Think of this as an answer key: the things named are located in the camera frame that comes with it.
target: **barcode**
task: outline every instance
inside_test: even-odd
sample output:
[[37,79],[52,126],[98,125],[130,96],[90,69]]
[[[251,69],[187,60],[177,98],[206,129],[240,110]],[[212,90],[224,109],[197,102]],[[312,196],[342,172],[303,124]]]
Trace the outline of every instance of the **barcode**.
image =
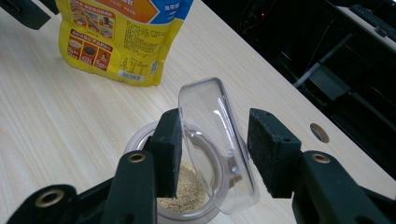
[[134,74],[129,74],[126,73],[122,70],[119,71],[119,77],[125,77],[134,81],[143,81],[144,77],[143,76],[139,76],[139,75],[134,75]]
[[157,71],[157,65],[158,65],[158,61],[155,61],[154,63],[151,64],[151,70],[149,71],[150,74],[155,73],[155,71]]

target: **black cable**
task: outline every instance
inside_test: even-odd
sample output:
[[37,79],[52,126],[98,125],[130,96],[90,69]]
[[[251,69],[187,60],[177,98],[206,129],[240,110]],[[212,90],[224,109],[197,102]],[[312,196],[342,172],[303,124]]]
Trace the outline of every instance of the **black cable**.
[[305,73],[306,71],[308,71],[309,66],[310,66],[311,63],[312,63],[312,60],[314,60],[314,57],[315,57],[315,55],[317,54],[318,48],[319,48],[321,42],[323,41],[324,36],[327,34],[327,32],[328,32],[328,30],[329,30],[329,28],[330,28],[330,26],[332,25],[333,22],[334,22],[334,20],[331,20],[330,23],[329,23],[329,25],[327,25],[325,31],[323,32],[323,35],[322,35],[322,37],[320,38],[320,40],[319,40],[319,42],[318,42],[318,45],[317,45],[317,47],[315,48],[314,53],[312,54],[312,57],[311,57],[311,59],[309,60],[308,66],[306,67],[304,73]]

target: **screw hole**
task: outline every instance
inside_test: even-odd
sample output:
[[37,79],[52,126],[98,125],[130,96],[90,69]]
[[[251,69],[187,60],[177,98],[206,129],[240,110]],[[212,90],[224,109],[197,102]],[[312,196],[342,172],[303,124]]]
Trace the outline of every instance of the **screw hole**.
[[134,154],[128,158],[129,162],[141,162],[146,158],[144,154]]
[[320,126],[318,126],[316,123],[311,123],[311,125],[309,127],[311,128],[311,132],[314,134],[314,136],[320,142],[323,142],[323,143],[330,142],[329,135],[327,135],[327,133]]
[[320,162],[320,163],[329,163],[330,162],[330,159],[327,156],[322,155],[322,154],[318,154],[318,153],[313,154],[312,155],[312,159],[314,161],[317,161],[317,162]]
[[58,203],[64,197],[61,189],[50,189],[42,193],[36,200],[35,206],[45,208]]

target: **table surface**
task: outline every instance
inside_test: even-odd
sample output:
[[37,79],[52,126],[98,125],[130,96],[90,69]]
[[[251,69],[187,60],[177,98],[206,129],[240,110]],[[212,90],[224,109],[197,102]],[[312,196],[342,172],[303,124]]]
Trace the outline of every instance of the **table surface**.
[[[302,150],[333,155],[361,186],[391,199],[396,183],[199,0],[177,35],[159,86],[132,87],[72,68],[58,51],[60,16],[40,31],[0,13],[0,223],[33,192],[69,184],[78,192],[114,175],[140,128],[177,107],[180,87],[219,77],[246,140],[248,111],[273,113]],[[320,142],[310,125],[330,137]],[[291,200],[274,200],[260,176],[260,201],[211,223],[293,223]]]

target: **yellow snack bag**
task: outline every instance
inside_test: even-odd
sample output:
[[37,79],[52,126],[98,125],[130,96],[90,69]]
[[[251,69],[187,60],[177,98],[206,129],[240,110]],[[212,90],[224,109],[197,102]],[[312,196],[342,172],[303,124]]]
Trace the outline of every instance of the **yellow snack bag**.
[[59,49],[72,66],[134,86],[158,85],[192,0],[56,0]]

